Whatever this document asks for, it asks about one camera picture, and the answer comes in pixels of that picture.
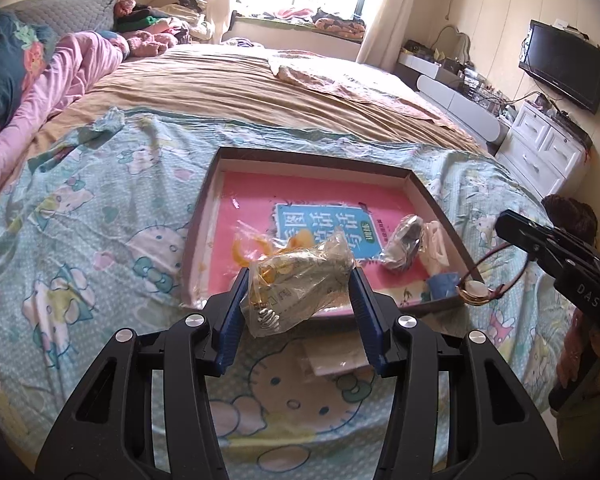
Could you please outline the person's right hand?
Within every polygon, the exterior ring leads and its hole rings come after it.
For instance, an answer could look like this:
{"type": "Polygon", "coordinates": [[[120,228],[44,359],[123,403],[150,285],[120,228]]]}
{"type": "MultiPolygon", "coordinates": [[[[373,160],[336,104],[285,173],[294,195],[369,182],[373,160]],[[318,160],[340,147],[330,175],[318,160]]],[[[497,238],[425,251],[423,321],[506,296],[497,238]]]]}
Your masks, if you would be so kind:
{"type": "Polygon", "coordinates": [[[574,310],[556,366],[558,382],[562,388],[578,378],[584,349],[596,336],[597,330],[591,321],[582,311],[574,310]]]}

